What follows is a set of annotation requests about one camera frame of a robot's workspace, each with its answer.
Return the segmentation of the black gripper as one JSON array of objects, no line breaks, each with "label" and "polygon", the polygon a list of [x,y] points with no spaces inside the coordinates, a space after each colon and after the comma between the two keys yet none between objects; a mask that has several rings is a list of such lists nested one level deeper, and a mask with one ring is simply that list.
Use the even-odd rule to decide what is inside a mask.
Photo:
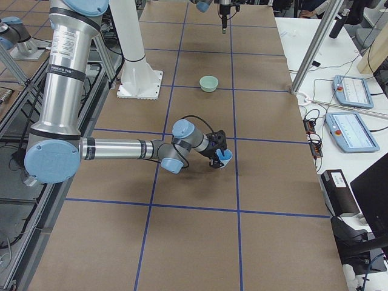
[{"label": "black gripper", "polygon": [[219,159],[216,155],[216,150],[214,146],[212,146],[212,133],[206,134],[206,138],[208,140],[208,145],[205,150],[202,151],[202,156],[205,156],[209,159],[209,166],[214,169],[219,169]]},{"label": "black gripper", "polygon": [[218,5],[218,13],[221,17],[222,32],[225,33],[227,30],[227,18],[228,15],[230,15],[230,10],[232,7],[235,7],[236,11],[239,11],[240,2],[237,0],[217,0],[215,2]]}]

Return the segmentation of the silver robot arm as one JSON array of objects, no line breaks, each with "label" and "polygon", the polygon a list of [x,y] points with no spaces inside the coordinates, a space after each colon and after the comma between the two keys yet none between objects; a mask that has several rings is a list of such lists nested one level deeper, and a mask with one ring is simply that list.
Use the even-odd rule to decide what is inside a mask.
[{"label": "silver robot arm", "polygon": [[27,174],[46,184],[75,175],[81,161],[138,159],[156,162],[177,174],[189,166],[191,151],[210,167],[227,165],[232,154],[226,134],[203,133],[184,116],[174,123],[172,140],[96,139],[89,136],[104,97],[86,97],[84,82],[94,45],[111,81],[121,75],[120,98],[156,99],[163,73],[146,60],[138,13],[133,1],[51,1],[53,28],[39,119],[30,128],[25,151]]},{"label": "silver robot arm", "polygon": [[226,34],[228,21],[240,11],[241,6],[239,1],[233,0],[194,0],[191,3],[195,4],[196,8],[202,13],[205,13],[212,3],[217,4],[217,14],[221,20],[223,35]]}]

